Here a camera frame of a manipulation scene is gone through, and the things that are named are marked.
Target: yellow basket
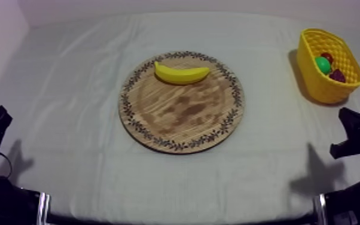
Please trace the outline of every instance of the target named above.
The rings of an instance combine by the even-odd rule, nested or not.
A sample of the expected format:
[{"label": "yellow basket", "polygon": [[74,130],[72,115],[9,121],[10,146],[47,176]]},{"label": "yellow basket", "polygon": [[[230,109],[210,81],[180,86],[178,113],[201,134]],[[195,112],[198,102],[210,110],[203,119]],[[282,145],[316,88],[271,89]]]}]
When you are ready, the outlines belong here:
[{"label": "yellow basket", "polygon": [[[330,79],[315,63],[315,57],[328,52],[334,58],[332,70],[340,69],[346,83]],[[297,50],[297,63],[312,98],[326,104],[345,100],[360,86],[360,66],[346,43],[334,34],[321,29],[305,29],[301,32]]]}]

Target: wooden plate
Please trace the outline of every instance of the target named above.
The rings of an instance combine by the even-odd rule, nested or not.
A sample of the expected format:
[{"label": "wooden plate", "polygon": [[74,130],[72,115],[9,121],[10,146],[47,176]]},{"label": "wooden plate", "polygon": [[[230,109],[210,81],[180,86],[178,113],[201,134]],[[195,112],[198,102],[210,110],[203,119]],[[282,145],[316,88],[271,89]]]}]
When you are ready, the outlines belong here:
[{"label": "wooden plate", "polygon": [[[154,62],[171,68],[209,67],[199,83],[176,86],[155,77]],[[152,150],[190,154],[219,144],[242,119],[244,94],[236,76],[213,57],[191,51],[155,56],[123,85],[119,114],[127,131]]]}]

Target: white fabric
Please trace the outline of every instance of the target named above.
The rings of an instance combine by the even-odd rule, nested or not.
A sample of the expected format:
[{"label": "white fabric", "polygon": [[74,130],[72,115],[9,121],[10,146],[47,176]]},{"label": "white fabric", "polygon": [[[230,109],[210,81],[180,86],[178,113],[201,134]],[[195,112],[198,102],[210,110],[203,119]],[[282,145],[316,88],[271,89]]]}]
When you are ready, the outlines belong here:
[{"label": "white fabric", "polygon": [[[14,118],[1,151],[15,161],[17,185],[51,194],[55,213],[103,221],[235,223],[309,212],[312,196],[360,181],[360,156],[328,152],[346,138],[338,110],[360,111],[360,88],[336,107],[301,94],[294,50],[308,27],[344,38],[360,64],[359,32],[253,14],[140,14],[31,30],[0,81],[0,104]],[[219,59],[244,88],[242,122],[203,153],[147,150],[118,118],[133,68],[174,50]]]}]

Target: toy fruit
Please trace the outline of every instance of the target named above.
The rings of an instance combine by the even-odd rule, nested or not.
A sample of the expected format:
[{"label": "toy fruit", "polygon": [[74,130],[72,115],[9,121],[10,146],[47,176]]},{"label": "toy fruit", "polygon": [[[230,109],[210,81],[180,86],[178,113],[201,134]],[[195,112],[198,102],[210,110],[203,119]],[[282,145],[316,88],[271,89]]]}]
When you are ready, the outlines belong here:
[{"label": "toy fruit", "polygon": [[155,73],[160,79],[170,84],[186,85],[204,79],[209,73],[209,68],[172,69],[155,62]]},{"label": "toy fruit", "polygon": [[326,59],[324,57],[317,57],[317,58],[315,58],[315,62],[317,63],[317,66],[318,66],[319,70],[323,74],[329,74],[330,73],[331,64],[328,61],[328,59]]},{"label": "toy fruit", "polygon": [[342,71],[335,69],[335,71],[330,75],[330,79],[346,83],[346,78],[344,77]]},{"label": "toy fruit", "polygon": [[322,53],[321,56],[328,59],[330,64],[334,62],[334,58],[332,57],[332,55],[327,52]]}]

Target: toy banana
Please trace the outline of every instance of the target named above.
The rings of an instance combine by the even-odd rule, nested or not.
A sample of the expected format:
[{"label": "toy banana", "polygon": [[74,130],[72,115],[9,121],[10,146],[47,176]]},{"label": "toy banana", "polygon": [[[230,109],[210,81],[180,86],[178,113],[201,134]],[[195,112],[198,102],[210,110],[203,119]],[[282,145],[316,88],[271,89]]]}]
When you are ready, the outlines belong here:
[{"label": "toy banana", "polygon": [[167,83],[186,85],[204,79],[209,73],[209,68],[172,69],[155,62],[155,73],[161,80]]}]

